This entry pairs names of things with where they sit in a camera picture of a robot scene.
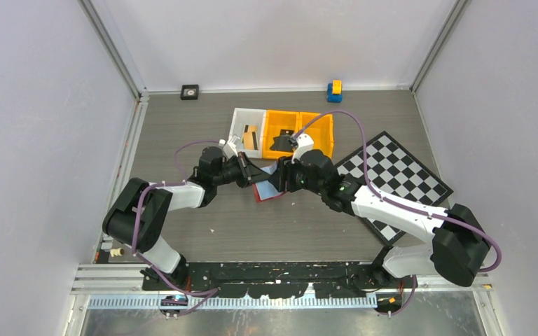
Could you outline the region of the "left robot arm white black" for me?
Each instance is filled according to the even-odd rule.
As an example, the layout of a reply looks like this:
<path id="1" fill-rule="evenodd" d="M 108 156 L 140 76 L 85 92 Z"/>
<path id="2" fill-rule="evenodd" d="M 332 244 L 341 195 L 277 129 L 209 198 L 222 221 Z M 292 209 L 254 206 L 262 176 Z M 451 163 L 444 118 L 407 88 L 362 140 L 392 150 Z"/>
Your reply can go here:
<path id="1" fill-rule="evenodd" d="M 234 183 L 247 188 L 269 178 L 245 153 L 226 157 L 219 147 L 209 146 L 202 150 L 192 175 L 180 184 L 131 178 L 105 215 L 102 231 L 144 257 L 150 264 L 147 275 L 177 290 L 186 285 L 188 267 L 186 258 L 161 235 L 167 213 L 207 206 L 219 186 Z"/>

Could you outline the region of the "dark grey credit card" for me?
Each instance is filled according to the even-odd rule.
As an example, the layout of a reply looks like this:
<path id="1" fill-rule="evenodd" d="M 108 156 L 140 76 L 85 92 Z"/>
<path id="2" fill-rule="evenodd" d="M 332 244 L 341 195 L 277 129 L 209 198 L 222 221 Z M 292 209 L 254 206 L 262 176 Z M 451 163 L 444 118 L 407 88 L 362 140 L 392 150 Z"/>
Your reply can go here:
<path id="1" fill-rule="evenodd" d="M 281 129 L 280 134 L 273 138 L 270 150 L 292 153 L 294 151 L 291 144 L 291 136 L 293 134 L 294 131 L 292 129 Z"/>

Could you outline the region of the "red card holder wallet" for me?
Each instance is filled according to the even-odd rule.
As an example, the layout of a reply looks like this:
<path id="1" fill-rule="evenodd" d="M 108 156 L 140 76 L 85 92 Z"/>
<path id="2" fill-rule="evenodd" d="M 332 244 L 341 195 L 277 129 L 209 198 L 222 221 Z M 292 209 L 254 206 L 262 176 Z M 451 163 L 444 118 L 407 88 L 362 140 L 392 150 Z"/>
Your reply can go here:
<path id="1" fill-rule="evenodd" d="M 261 170 L 271 175 L 277 169 L 277 161 L 262 167 Z M 282 196 L 284 193 L 279 192 L 269 181 L 262 181 L 253 185 L 254 197 L 257 202 L 264 202 Z"/>

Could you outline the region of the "orange gold credit card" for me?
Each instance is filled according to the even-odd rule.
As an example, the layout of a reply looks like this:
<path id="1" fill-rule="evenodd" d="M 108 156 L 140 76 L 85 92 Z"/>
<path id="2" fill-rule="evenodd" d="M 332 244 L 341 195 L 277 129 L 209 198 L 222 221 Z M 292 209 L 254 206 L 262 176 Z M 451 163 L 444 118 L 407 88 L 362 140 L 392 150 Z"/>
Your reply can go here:
<path id="1" fill-rule="evenodd" d="M 257 132 L 258 126 L 257 125 L 245 125 L 244 126 L 244 133 L 250 133 L 250 132 Z"/>

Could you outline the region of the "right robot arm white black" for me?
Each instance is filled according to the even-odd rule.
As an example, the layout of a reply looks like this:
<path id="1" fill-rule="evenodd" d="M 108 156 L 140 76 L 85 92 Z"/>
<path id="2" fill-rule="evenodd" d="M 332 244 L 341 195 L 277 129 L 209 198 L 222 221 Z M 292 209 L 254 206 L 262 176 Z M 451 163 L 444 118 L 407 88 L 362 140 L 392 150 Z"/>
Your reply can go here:
<path id="1" fill-rule="evenodd" d="M 457 286 L 469 287 L 479 272 L 497 268 L 502 253 L 470 209 L 427 206 L 394 196 L 366 178 L 338 172 L 320 150 L 282 157 L 269 182 L 281 193 L 307 190 L 333 211 L 380 221 L 418 238 L 410 247 L 385 247 L 369 272 L 381 287 L 407 276 L 439 275 Z"/>

